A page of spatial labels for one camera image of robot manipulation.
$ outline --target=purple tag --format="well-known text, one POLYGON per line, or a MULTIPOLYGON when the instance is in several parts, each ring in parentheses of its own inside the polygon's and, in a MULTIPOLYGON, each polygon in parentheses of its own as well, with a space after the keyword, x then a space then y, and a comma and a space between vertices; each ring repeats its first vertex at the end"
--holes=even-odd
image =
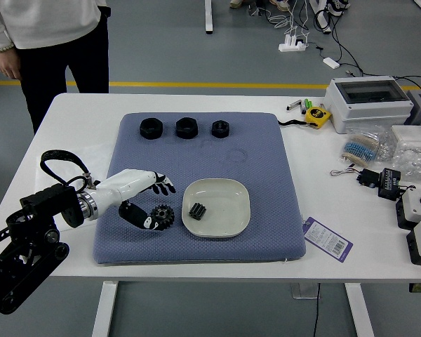
POLYGON ((344 262, 351 251, 351 242, 311 217, 302 224, 302 230, 308 242, 340 262, 344 262))

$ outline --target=black gear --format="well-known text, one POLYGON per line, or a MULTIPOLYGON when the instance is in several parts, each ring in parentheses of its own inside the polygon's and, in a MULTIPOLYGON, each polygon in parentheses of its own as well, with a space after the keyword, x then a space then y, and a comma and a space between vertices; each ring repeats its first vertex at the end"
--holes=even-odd
POLYGON ((170 227, 175 220, 175 212, 173 212, 173 209, 167 205, 154 207, 150 216, 159 224, 156 228, 157 230, 165 230, 170 227))

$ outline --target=shoe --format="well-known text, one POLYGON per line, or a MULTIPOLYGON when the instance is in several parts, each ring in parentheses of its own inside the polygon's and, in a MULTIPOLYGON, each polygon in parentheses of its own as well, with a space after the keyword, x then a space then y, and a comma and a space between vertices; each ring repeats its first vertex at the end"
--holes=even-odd
POLYGON ((238 7, 241 6, 241 3, 243 2, 243 0, 231 0, 231 2, 229 3, 229 7, 236 9, 238 7))
POLYGON ((348 2, 348 0, 339 0, 339 2, 341 9, 348 9, 349 7, 351 7, 351 4, 348 2))
POLYGON ((269 2, 271 4, 276 5, 276 7, 281 11, 281 12, 289 12, 290 11, 290 6, 288 5, 288 0, 269 0, 269 2))
POLYGON ((340 0, 328 0, 326 8, 328 9, 328 12, 334 16, 341 16, 345 11, 345 5, 342 4, 340 0))

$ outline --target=black strap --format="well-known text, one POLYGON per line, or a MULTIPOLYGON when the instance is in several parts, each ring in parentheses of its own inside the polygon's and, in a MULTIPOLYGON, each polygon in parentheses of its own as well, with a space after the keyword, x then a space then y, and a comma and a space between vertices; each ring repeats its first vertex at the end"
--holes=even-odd
POLYGON ((70 179, 69 181, 65 181, 60 176, 54 174, 54 172, 49 169, 49 167, 46 164, 46 161, 48 161, 48 160, 70 161, 70 162, 76 164, 77 166, 79 166, 80 169, 83 170, 84 173, 89 173, 89 170, 87 169, 86 165, 84 165, 84 163, 81 161, 81 159, 78 156, 76 156, 74 153, 71 153, 71 152, 65 151, 65 150, 45 151, 41 156, 41 169, 42 169, 42 171, 47 173, 50 177, 56 179, 57 181, 59 181, 64 186, 70 185, 75 180, 82 179, 83 180, 83 187, 81 189, 79 189, 77 192, 80 192, 80 191, 84 190, 84 188, 86 188, 87 179, 85 177, 77 176, 77 177, 74 177, 73 179, 70 179))
POLYGON ((111 8, 106 6, 98 6, 100 12, 106 17, 109 18, 111 16, 111 8))
POLYGON ((279 125, 287 126, 287 125, 307 125, 307 126, 316 126, 315 123, 307 123, 306 121, 298 121, 297 119, 292 119, 291 121, 286 121, 283 123, 282 121, 278 121, 279 125))

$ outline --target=yellow tape measure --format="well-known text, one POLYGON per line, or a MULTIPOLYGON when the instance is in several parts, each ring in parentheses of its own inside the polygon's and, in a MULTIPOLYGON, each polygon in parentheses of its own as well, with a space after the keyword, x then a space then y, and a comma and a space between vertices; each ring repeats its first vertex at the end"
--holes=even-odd
POLYGON ((330 115, 331 113, 322 107, 310 107, 306 111, 305 121, 314 123, 317 128, 321 128, 328 121, 330 115))

